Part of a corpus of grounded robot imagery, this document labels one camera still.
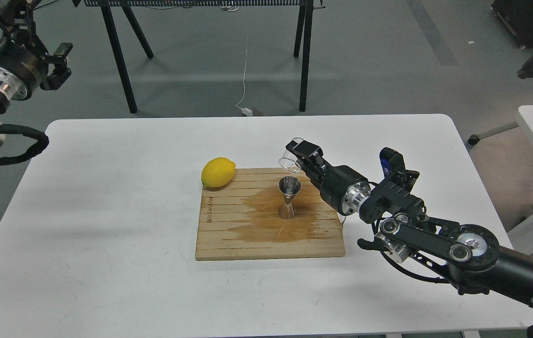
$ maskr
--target bamboo board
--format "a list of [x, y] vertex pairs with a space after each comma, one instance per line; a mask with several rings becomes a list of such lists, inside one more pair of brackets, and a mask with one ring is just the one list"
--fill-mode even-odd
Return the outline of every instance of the bamboo board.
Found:
[[279, 217], [283, 169], [236, 169], [234, 179], [219, 190], [202, 190], [197, 261], [342, 257], [342, 227], [305, 175], [292, 201], [296, 216]]

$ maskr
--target wet stain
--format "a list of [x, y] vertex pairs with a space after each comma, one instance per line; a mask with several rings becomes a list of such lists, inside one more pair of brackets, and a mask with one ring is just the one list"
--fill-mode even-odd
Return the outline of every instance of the wet stain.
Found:
[[320, 229], [318, 221], [329, 220], [337, 215], [330, 210], [319, 211], [324, 204], [319, 192], [307, 179], [300, 179], [302, 188], [292, 201], [296, 216], [291, 220], [279, 217], [279, 208], [283, 205], [283, 194], [279, 190], [279, 180], [273, 186], [262, 189], [254, 195], [244, 197], [242, 203], [251, 208], [245, 212], [244, 225], [232, 227], [237, 233], [235, 239], [246, 242], [297, 242], [306, 239], [328, 239], [329, 229]]

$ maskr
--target jigger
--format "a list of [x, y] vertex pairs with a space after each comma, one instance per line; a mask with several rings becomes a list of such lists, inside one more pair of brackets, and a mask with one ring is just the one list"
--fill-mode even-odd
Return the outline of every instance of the jigger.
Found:
[[300, 181], [294, 176], [285, 176], [279, 180], [279, 190], [283, 194], [283, 206], [279, 209], [279, 217], [291, 220], [296, 216], [292, 199], [300, 191]]

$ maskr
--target blue component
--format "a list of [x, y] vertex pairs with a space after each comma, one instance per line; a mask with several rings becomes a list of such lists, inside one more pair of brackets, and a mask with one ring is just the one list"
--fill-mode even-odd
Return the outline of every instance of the blue component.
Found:
[[389, 173], [391, 173], [391, 164], [389, 164], [389, 161], [384, 158], [380, 158], [380, 161], [381, 168], [383, 168], [383, 176], [388, 176]]

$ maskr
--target cable wrap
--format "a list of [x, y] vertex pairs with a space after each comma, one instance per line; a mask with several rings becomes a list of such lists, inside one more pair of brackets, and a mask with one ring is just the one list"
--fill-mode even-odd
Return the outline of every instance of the cable wrap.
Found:
[[41, 154], [48, 144], [50, 144], [50, 139], [44, 132], [40, 132], [37, 129], [26, 126], [18, 126], [17, 124], [1, 124], [0, 125], [0, 134], [9, 134], [9, 135], [22, 135], [35, 139], [37, 142], [33, 143], [26, 152], [18, 156], [9, 156], [0, 158], [0, 165], [11, 165], [16, 163], [22, 163], [24, 161], [30, 160], [33, 157]]

